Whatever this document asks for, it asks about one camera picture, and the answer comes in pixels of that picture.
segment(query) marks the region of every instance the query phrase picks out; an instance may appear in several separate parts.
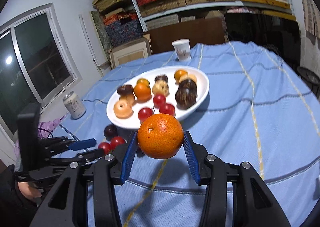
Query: hand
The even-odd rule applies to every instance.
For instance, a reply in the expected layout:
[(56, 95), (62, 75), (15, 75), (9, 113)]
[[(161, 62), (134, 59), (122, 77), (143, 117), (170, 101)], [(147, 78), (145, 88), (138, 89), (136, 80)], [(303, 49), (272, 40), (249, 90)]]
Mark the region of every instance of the hand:
[(33, 198), (36, 197), (41, 197), (42, 195), (38, 189), (30, 186), (28, 182), (18, 182), (18, 187), (23, 196), (29, 200), (33, 200)]

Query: black cable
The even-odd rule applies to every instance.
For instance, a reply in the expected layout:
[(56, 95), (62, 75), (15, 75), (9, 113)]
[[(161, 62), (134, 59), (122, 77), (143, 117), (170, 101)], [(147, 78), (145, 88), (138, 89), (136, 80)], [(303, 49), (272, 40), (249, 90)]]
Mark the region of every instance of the black cable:
[(51, 137), (53, 137), (53, 135), (52, 135), (52, 132), (51, 132), (51, 131), (46, 130), (46, 129), (44, 129), (44, 128), (38, 128), (38, 129), (39, 129), (39, 130), (43, 130), (43, 131), (48, 132), (48, 133), (49, 133), (49, 135), (51, 135)]

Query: table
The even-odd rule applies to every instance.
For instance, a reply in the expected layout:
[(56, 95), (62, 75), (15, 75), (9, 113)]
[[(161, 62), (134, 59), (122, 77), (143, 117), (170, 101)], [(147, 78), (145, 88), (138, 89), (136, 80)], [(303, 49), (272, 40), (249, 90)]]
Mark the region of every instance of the table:
[[(249, 161), (264, 178), (291, 225), (299, 226), (320, 197), (320, 104), (300, 78), (272, 52), (254, 43), (197, 44), (192, 59), (210, 81), (205, 101), (182, 123), (193, 140), (224, 162)], [(123, 64), (99, 80), (83, 96), (87, 111), (78, 120), (70, 115), (54, 131), (85, 140), (103, 139), (110, 123), (106, 105), (113, 92), (130, 78), (148, 70), (181, 65), (173, 51)], [(129, 133), (119, 129), (124, 138)], [(67, 151), (61, 157), (73, 157)], [(136, 156), (130, 178), (115, 186), (121, 221), (127, 219), (163, 167), (162, 160)], [(183, 149), (167, 161), (156, 187), (136, 208), (129, 226), (198, 226), (205, 186), (192, 180)], [(232, 224), (232, 187), (228, 185), (226, 226)], [(94, 226), (92, 192), (89, 226)]]

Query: glass window pane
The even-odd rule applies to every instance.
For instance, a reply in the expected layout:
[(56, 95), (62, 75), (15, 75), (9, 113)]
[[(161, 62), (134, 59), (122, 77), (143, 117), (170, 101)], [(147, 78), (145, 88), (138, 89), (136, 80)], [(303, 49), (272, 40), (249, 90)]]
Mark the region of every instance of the glass window pane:
[(20, 70), (11, 33), (0, 39), (0, 115), (12, 133), (17, 130), (17, 115), (37, 102)]
[(42, 99), (70, 76), (52, 36), (46, 14), (15, 27), (23, 63)]

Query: white paper cup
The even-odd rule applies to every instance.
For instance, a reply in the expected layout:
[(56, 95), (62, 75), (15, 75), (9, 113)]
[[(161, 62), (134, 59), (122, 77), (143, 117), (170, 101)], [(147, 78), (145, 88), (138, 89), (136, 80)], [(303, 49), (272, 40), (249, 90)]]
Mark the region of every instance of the white paper cup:
[(191, 60), (190, 55), (190, 40), (189, 39), (182, 39), (178, 41), (172, 42), (174, 50), (178, 55), (179, 61), (189, 61)]

